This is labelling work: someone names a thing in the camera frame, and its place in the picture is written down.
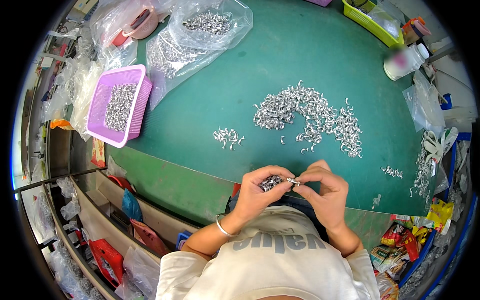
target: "hand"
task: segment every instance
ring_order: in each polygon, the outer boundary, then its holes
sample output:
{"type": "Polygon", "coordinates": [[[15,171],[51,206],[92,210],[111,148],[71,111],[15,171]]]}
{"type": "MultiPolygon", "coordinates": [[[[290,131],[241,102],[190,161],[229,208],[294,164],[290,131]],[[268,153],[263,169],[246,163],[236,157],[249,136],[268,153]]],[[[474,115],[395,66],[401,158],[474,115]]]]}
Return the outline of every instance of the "hand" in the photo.
{"type": "Polygon", "coordinates": [[[348,183],[340,176],[333,174],[323,159],[311,164],[295,180],[301,183],[320,181],[319,193],[306,185],[295,186],[293,191],[302,195],[312,205],[317,219],[327,230],[335,231],[345,225],[348,183]]]}
{"type": "Polygon", "coordinates": [[[292,183],[284,181],[264,192],[258,185],[271,175],[278,175],[283,180],[295,177],[290,171],[279,166],[266,166],[243,175],[240,195],[232,214],[248,222],[258,217],[269,204],[290,191],[292,183]]]}

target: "yellow plastic basket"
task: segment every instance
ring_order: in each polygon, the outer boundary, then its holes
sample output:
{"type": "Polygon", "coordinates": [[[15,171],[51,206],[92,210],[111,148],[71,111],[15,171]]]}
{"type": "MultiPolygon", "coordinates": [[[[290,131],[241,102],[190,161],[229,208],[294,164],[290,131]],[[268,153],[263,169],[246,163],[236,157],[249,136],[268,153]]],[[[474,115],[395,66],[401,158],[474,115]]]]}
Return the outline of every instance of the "yellow plastic basket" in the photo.
{"type": "MultiPolygon", "coordinates": [[[[395,39],[391,34],[385,31],[379,24],[375,23],[372,19],[367,17],[365,14],[361,13],[357,9],[353,8],[346,0],[342,0],[344,4],[343,14],[358,24],[362,25],[365,29],[373,33],[374,36],[379,38],[385,45],[390,47],[393,44],[400,43],[403,44],[403,35],[402,29],[400,28],[398,32],[398,38],[395,39]]],[[[368,1],[363,4],[361,7],[367,12],[370,12],[376,5],[368,1]]]]}

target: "blue plastic bag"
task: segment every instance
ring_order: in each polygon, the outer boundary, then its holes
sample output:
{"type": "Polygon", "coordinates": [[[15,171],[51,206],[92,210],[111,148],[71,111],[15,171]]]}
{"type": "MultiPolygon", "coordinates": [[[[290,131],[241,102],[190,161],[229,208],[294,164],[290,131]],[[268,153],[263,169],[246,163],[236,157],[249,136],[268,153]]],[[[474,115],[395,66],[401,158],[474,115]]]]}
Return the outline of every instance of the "blue plastic bag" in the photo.
{"type": "Polygon", "coordinates": [[[127,189],[125,189],[125,192],[123,193],[121,209],[128,216],[128,218],[143,222],[142,211],[140,210],[138,201],[127,189]]]}

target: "finger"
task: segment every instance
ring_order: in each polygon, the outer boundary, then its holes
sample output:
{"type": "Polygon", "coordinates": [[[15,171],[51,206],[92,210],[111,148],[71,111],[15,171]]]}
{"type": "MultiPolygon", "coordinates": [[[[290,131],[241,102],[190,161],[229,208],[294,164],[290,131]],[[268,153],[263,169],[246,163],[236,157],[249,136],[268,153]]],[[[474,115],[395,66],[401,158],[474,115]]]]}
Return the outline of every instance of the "finger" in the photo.
{"type": "Polygon", "coordinates": [[[327,162],[324,159],[317,160],[313,164],[309,165],[307,170],[310,169],[310,168],[314,168],[314,167],[321,167],[321,168],[324,168],[324,169],[326,169],[330,172],[332,171],[332,169],[329,167],[329,165],[327,164],[327,162]]]}
{"type": "Polygon", "coordinates": [[[255,184],[260,184],[264,181],[267,177],[272,175],[279,175],[282,179],[291,177],[295,178],[292,172],[284,167],[279,166],[266,166],[255,171],[248,173],[250,181],[255,184]]]}
{"type": "Polygon", "coordinates": [[[315,192],[311,187],[306,185],[294,186],[293,191],[300,194],[303,198],[305,198],[310,204],[312,202],[317,202],[321,200],[320,195],[315,192]]]}
{"type": "Polygon", "coordinates": [[[267,201],[268,204],[271,204],[278,199],[280,199],[286,192],[290,191],[290,188],[292,187],[292,183],[288,181],[281,182],[274,186],[271,190],[268,192],[265,192],[263,195],[267,201]]]}
{"type": "Polygon", "coordinates": [[[317,167],[313,172],[305,171],[295,179],[304,183],[309,181],[320,181],[322,184],[335,190],[339,190],[345,182],[340,176],[320,167],[317,167]]]}

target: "bottle cap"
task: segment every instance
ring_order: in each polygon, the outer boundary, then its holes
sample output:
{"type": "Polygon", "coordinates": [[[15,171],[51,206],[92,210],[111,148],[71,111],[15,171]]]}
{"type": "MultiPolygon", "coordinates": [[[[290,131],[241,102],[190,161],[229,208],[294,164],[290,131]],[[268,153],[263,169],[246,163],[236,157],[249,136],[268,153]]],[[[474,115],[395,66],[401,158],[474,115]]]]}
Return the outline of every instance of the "bottle cap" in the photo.
{"type": "Polygon", "coordinates": [[[428,54],[427,48],[423,44],[418,44],[417,48],[424,60],[430,57],[430,54],[428,54]]]}

